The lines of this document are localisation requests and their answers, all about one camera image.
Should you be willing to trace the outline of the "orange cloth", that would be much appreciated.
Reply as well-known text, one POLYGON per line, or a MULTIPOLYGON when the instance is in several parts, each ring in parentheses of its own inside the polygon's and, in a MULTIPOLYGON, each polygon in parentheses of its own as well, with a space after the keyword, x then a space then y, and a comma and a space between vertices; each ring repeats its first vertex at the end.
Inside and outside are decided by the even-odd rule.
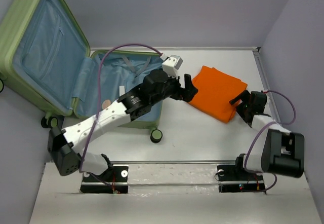
POLYGON ((230 100, 248 87, 241 79, 205 65, 192 82, 198 93, 189 104, 223 123, 228 123, 235 115, 235 106, 230 100))

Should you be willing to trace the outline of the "white toothpaste tube box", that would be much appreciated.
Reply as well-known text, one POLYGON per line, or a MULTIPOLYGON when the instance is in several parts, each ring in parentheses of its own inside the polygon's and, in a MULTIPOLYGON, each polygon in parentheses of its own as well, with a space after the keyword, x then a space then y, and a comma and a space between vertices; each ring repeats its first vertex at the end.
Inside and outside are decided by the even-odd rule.
POLYGON ((120 86, 119 87, 119 95, 122 96, 125 94, 125 87, 124 86, 120 86))

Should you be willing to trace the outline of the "round pink compact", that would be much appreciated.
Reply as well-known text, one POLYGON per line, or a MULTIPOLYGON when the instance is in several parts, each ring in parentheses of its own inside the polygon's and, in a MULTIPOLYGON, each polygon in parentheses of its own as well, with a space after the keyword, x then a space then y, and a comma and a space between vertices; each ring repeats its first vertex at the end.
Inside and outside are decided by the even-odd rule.
POLYGON ((111 105, 111 101, 109 99, 104 100, 103 103, 102 103, 102 109, 106 109, 110 105, 111 105))

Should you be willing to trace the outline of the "green hard-shell suitcase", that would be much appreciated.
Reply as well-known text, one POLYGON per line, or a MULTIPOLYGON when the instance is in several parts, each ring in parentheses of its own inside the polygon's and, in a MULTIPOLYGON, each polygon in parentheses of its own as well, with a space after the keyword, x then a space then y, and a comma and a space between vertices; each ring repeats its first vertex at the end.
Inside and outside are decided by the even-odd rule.
POLYGON ((95 115, 161 65, 155 52, 92 51, 65 0, 13 0, 1 22, 1 86, 42 110, 43 128, 95 115))

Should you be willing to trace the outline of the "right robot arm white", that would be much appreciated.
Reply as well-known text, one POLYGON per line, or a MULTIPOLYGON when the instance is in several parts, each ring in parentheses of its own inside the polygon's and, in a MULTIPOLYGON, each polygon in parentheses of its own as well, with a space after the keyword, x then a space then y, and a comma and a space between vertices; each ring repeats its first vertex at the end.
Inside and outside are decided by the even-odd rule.
POLYGON ((243 121, 257 131, 248 151, 236 158, 234 176, 245 179, 251 173, 271 173, 300 178, 304 173, 305 137, 284 127, 296 120, 296 109, 291 100, 274 90, 244 90, 229 103, 243 121), (264 112, 269 93, 282 96, 291 105, 293 118, 290 122, 279 122, 264 112))

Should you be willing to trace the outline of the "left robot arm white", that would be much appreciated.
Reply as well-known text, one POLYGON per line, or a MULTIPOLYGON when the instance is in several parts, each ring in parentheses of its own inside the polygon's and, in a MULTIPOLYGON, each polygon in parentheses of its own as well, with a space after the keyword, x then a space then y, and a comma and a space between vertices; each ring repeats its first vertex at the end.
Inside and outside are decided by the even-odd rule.
POLYGON ((101 181, 110 179, 112 162, 105 154, 89 152, 90 142, 149 113, 154 105, 166 98, 190 102, 198 89, 193 85, 189 74, 185 74, 184 82, 185 86, 181 87, 179 77, 173 78, 161 69, 152 70, 142 83, 94 116, 63 129, 52 128, 48 152, 59 174, 68 176, 79 171, 101 181))

